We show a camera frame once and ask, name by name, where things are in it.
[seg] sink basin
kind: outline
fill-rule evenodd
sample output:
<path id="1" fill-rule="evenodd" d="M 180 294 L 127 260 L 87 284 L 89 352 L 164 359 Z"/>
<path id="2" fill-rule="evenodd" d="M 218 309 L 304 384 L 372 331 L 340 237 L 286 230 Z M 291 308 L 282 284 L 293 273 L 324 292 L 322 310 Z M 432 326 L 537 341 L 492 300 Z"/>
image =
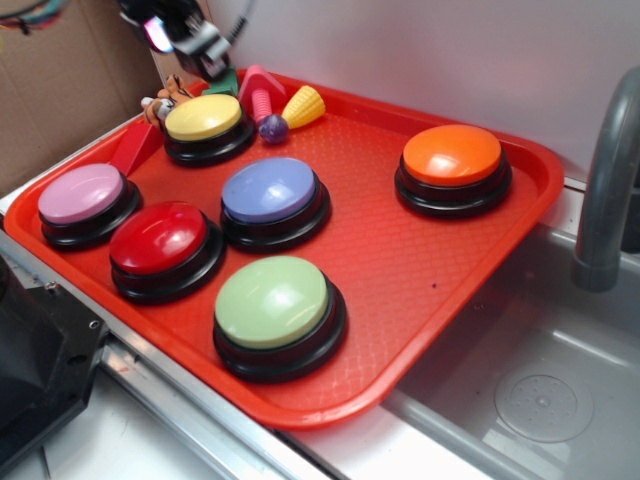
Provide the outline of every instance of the sink basin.
<path id="1" fill-rule="evenodd" d="M 640 261 L 587 293 L 574 246 L 537 226 L 385 406 L 494 478 L 637 478 Z"/>

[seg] gray faucet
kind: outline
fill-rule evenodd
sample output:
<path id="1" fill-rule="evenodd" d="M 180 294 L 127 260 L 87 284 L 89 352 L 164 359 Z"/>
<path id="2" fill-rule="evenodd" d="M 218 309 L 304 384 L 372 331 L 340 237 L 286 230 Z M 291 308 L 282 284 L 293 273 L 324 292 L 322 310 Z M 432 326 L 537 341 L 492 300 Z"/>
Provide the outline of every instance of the gray faucet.
<path id="1" fill-rule="evenodd" d="M 618 83 L 596 144 L 571 272 L 584 290 L 611 290 L 620 251 L 640 251 L 639 166 L 640 66 Z"/>

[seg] cardboard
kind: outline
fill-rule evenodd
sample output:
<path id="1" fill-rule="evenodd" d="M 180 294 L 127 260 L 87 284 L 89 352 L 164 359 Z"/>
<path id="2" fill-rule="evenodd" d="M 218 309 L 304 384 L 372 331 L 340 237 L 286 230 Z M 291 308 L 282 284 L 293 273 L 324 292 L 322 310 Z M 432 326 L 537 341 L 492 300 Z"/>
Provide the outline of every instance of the cardboard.
<path id="1" fill-rule="evenodd" d="M 0 31 L 0 196 L 138 115 L 162 88 L 119 14 L 115 0 L 76 0 L 48 29 Z"/>

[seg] pink button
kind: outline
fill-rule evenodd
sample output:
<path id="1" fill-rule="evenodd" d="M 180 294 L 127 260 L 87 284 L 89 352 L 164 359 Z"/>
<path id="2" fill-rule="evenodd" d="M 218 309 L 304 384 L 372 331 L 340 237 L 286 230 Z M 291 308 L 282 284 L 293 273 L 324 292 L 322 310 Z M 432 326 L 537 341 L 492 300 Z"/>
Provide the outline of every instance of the pink button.
<path id="1" fill-rule="evenodd" d="M 85 165 L 51 182 L 40 195 L 38 210 L 57 225 L 81 222 L 106 210 L 123 188 L 122 176 L 114 166 Z"/>

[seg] plastic tray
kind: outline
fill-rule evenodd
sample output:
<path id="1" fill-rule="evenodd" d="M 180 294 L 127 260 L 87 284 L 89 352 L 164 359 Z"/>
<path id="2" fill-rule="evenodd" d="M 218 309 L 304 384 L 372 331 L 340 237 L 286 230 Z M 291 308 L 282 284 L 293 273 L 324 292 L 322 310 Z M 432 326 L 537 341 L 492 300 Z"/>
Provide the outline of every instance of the plastic tray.
<path id="1" fill-rule="evenodd" d="M 289 96 L 303 84 L 276 76 Z M 282 429 L 332 424 L 379 403 L 559 195 L 564 174 L 549 150 L 494 132 L 514 170 L 512 190 L 498 208 L 471 219 L 435 220 L 410 212 L 395 196 L 394 172 L 416 133 L 454 123 L 317 86 L 327 114 L 293 130 L 285 144 L 261 141 L 221 165 L 174 165 L 158 149 L 130 175 L 147 205 L 183 200 L 218 222 L 220 192 L 242 166 L 270 156 L 307 162 L 329 189 L 333 216 L 313 240 L 286 252 L 313 262 L 343 293 L 347 340 L 324 367 L 302 379 L 257 385 L 220 362 L 212 342 L 216 294 L 229 276 L 260 258 L 229 249 L 204 289 L 164 306 L 123 300 L 110 278 L 108 246 L 60 253 L 40 233 L 37 201 L 62 173 L 108 162 L 120 131 L 25 191 L 5 219 L 9 235 L 116 317 L 143 335 L 255 420 Z"/>

